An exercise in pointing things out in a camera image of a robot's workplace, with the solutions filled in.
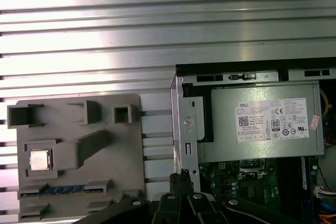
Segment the motherboard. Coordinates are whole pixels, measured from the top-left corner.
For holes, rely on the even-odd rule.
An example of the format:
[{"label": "motherboard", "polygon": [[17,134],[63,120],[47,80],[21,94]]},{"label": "motherboard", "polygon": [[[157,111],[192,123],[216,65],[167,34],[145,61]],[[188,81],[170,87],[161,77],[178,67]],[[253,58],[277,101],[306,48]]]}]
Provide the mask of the motherboard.
[{"label": "motherboard", "polygon": [[199,164],[201,191],[214,195],[217,202],[240,197],[280,211],[277,161],[248,159]]}]

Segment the connector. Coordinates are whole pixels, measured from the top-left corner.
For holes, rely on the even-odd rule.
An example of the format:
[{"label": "connector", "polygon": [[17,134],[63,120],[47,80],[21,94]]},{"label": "connector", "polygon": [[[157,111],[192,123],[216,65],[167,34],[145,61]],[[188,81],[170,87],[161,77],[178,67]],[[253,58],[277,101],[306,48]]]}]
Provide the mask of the connector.
[{"label": "connector", "polygon": [[318,199],[324,197],[324,195],[322,195],[322,194],[319,193],[319,189],[322,189],[322,190],[323,190],[323,186],[316,186],[316,187],[314,188],[314,196],[315,196],[316,198],[318,198]]}]

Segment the white label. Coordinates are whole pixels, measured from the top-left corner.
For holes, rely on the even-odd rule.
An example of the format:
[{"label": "white label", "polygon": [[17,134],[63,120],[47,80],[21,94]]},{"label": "white label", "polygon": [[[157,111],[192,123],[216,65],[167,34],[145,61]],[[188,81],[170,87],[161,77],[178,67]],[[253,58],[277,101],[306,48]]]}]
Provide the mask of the white label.
[{"label": "white label", "polygon": [[307,138],[305,98],[240,103],[236,107],[237,141]]},{"label": "white label", "polygon": [[304,158],[305,157],[301,157],[302,187],[304,190],[307,190],[306,162]]}]

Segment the red wire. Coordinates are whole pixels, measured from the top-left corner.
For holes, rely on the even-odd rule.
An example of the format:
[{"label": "red wire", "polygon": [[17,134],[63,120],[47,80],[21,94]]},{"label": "red wire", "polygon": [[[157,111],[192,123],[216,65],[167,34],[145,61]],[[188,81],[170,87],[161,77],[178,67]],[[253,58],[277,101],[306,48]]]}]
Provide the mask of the red wire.
[{"label": "red wire", "polygon": [[330,142],[330,139],[331,139],[332,136],[335,136],[335,133],[331,133],[331,134],[329,134],[325,139],[326,139],[326,142],[327,142],[328,144],[334,145],[333,143]]}]

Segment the qr code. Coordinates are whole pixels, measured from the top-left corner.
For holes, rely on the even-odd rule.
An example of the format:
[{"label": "qr code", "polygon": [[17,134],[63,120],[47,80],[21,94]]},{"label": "qr code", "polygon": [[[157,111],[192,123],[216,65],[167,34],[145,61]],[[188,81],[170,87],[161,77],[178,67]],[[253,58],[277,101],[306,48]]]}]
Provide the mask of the qr code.
[{"label": "qr code", "polygon": [[239,126],[248,126],[248,116],[240,116],[238,119]]}]

